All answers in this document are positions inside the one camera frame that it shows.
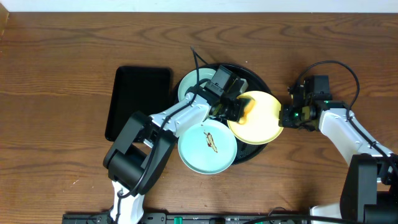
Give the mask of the yellow green sponge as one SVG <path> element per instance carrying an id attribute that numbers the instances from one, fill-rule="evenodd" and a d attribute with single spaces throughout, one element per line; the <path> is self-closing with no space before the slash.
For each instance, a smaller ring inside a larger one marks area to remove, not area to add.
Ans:
<path id="1" fill-rule="evenodd" d="M 251 97 L 242 97 L 239 98 L 239 102 L 241 103 L 241 108 L 239 110 L 239 124 L 244 124 L 247 122 L 248 114 L 252 111 L 254 105 L 256 104 L 255 100 Z"/>

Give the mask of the yellow plate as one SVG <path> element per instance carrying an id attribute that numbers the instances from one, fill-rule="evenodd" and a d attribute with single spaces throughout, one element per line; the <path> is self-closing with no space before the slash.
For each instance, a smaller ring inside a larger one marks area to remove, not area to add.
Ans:
<path id="1" fill-rule="evenodd" d="M 251 97 L 255 100 L 247 122 L 239 124 L 227 121 L 229 129 L 242 142 L 259 145 L 273 141 L 283 130 L 279 127 L 281 103 L 271 94 L 263 91 L 247 91 L 237 98 Z"/>

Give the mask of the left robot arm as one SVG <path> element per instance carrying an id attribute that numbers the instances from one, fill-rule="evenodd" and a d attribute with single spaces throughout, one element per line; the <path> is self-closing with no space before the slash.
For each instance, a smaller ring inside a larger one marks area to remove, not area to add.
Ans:
<path id="1" fill-rule="evenodd" d="M 204 97 L 189 93 L 161 113 L 133 113 L 103 161 L 114 187 L 111 222 L 139 222 L 144 196 L 175 147 L 197 172 L 214 174 L 229 167 L 238 146 L 232 131 L 219 120 L 239 121 L 251 103 L 249 98 L 222 98 L 212 108 Z"/>

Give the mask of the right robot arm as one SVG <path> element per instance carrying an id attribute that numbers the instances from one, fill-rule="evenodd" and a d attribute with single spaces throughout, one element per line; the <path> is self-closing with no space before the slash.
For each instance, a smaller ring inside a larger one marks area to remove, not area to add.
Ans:
<path id="1" fill-rule="evenodd" d="M 349 166 L 340 201 L 312 207 L 310 215 L 397 223 L 397 154 L 377 142 L 347 104 L 332 99 L 328 77 L 310 77 L 288 92 L 292 104 L 282 105 L 279 125 L 321 132 Z"/>

